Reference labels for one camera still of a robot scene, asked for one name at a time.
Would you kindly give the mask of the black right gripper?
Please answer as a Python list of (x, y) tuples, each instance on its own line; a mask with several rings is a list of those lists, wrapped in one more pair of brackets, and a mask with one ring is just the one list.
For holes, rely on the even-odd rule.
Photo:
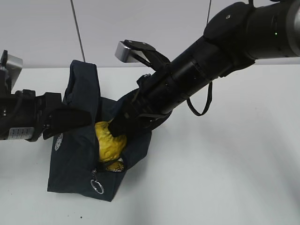
[(113, 137), (153, 130), (173, 111), (172, 74), (146, 74), (137, 84), (138, 89), (124, 97), (121, 108), (108, 125)]

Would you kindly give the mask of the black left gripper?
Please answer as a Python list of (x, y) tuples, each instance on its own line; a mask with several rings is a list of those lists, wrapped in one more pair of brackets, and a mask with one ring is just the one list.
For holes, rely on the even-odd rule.
[(92, 124), (84, 110), (62, 107), (60, 93), (36, 96), (33, 90), (0, 95), (0, 139), (35, 142), (41, 134), (47, 140), (55, 135)]

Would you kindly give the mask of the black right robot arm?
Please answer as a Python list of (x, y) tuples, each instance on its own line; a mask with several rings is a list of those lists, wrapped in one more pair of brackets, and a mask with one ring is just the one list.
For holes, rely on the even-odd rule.
[(183, 102), (213, 80), (248, 68), (257, 60), (300, 55), (300, 3), (274, 0), (255, 7), (236, 2), (216, 14), (203, 35), (174, 60), (153, 46), (133, 40), (119, 42), (116, 57), (141, 62), (154, 73), (137, 80), (109, 123), (113, 136), (133, 135), (160, 126)]

